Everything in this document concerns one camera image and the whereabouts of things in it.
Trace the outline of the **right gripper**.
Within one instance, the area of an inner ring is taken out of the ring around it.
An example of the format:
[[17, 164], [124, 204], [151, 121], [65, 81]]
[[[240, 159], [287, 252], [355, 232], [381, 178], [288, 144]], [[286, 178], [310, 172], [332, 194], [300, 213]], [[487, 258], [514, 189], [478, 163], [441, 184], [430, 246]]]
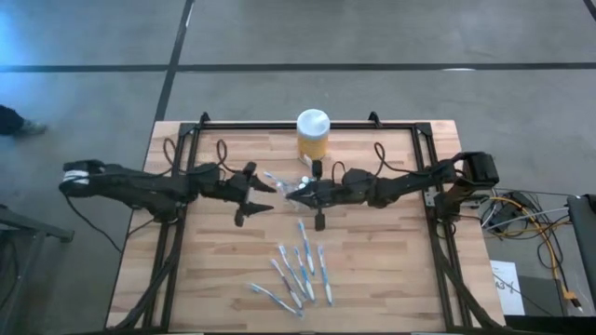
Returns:
[[[322, 232], [326, 228], [326, 216], [323, 213], [322, 203], [314, 195], [319, 190], [323, 168], [320, 160], [314, 160], [311, 165], [312, 177], [305, 182], [303, 188], [298, 188], [287, 194], [286, 198], [316, 211], [315, 230]], [[369, 198], [372, 189], [373, 174], [367, 170], [351, 168], [341, 182], [326, 180], [324, 191], [324, 204], [326, 206], [362, 204]]]

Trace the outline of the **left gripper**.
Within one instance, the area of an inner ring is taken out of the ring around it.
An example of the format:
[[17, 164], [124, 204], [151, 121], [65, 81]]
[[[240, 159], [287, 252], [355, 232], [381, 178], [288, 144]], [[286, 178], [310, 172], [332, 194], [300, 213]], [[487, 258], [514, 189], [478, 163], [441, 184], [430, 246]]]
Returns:
[[242, 227], [246, 217], [274, 208], [269, 205], [246, 203], [250, 187], [265, 193], [277, 191], [258, 178], [256, 164], [252, 161], [247, 163], [246, 171], [235, 172], [230, 178], [217, 181], [217, 198], [239, 204], [234, 218], [236, 227]]

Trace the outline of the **yellow wipes canister white lid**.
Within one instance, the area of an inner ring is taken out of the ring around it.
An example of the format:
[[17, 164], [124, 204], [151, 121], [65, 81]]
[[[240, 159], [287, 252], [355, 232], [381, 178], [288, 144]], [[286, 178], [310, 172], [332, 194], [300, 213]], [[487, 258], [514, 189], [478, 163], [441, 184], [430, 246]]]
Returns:
[[307, 154], [313, 161], [320, 160], [327, 153], [331, 120], [318, 109], [308, 109], [299, 114], [296, 120], [297, 150], [301, 161]]

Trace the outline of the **white paper sheet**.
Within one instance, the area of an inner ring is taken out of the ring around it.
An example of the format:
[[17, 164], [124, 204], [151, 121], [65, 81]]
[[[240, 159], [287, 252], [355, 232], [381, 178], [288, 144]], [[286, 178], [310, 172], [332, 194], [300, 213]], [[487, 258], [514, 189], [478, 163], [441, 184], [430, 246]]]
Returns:
[[504, 315], [525, 315], [523, 297], [514, 262], [490, 260], [494, 284]]

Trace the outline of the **dark grey side stand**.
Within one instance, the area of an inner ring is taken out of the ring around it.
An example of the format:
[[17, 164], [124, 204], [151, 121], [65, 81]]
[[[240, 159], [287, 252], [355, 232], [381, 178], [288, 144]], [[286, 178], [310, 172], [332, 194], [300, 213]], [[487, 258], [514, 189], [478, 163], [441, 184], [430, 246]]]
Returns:
[[31, 238], [29, 249], [23, 260], [20, 260], [16, 253], [16, 244], [9, 240], [9, 245], [14, 251], [16, 277], [6, 299], [0, 304], [0, 312], [5, 311], [4, 318], [0, 320], [0, 335], [12, 335], [14, 334], [13, 328], [16, 324], [18, 311], [23, 302], [28, 277], [35, 266], [45, 239], [52, 236], [62, 243], [70, 243], [73, 240], [74, 232], [20, 215], [4, 205], [0, 206], [0, 225], [11, 227], [14, 234], [19, 233]]

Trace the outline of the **person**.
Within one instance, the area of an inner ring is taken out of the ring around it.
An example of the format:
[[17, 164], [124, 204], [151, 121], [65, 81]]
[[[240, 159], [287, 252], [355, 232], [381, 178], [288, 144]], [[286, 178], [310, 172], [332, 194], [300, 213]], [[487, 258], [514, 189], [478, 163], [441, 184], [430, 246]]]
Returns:
[[0, 136], [25, 137], [40, 135], [45, 124], [20, 116], [14, 109], [0, 104]]

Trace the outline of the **dark grey equipment case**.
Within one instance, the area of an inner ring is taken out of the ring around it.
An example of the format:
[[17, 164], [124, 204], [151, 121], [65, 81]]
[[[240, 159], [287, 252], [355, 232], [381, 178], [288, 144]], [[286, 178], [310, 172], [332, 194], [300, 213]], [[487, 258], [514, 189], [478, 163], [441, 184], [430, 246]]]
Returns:
[[498, 292], [506, 325], [515, 330], [555, 335], [596, 335], [596, 315], [576, 316], [567, 311], [558, 282], [520, 276]]

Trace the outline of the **black metal table frame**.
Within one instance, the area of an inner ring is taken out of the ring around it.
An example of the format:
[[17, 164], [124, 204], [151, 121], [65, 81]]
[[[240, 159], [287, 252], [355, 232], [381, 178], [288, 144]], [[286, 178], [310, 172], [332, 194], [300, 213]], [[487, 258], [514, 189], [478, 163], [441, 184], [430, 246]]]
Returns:
[[[453, 123], [432, 121], [338, 121], [331, 125], [322, 179], [339, 182], [351, 168], [397, 178], [463, 153], [457, 142], [438, 145], [435, 131]], [[162, 142], [173, 139], [173, 171], [182, 175], [217, 159], [216, 143], [227, 146], [220, 176], [227, 178], [248, 162], [256, 173], [298, 178], [312, 175], [298, 157], [293, 122], [197, 121], [155, 125], [145, 170], [167, 162]], [[236, 227], [238, 205], [200, 196], [182, 208], [173, 224], [147, 224], [135, 213], [127, 229], [115, 290], [106, 317], [107, 335], [156, 335], [183, 331], [206, 335], [416, 333], [497, 334], [505, 331], [497, 308], [486, 248], [471, 246], [460, 256], [450, 230], [425, 206], [423, 191], [406, 194], [386, 208], [367, 204], [323, 208], [326, 228], [315, 230], [316, 211], [288, 201], [280, 190], [251, 191], [249, 200], [273, 206]], [[298, 221], [305, 224], [316, 274], [310, 274]], [[278, 250], [283, 245], [305, 286], [293, 248], [302, 260], [316, 296], [311, 302], [294, 282]], [[327, 303], [318, 245], [332, 287]], [[299, 318], [249, 287], [254, 283], [298, 309], [277, 270], [275, 259], [304, 309]]]

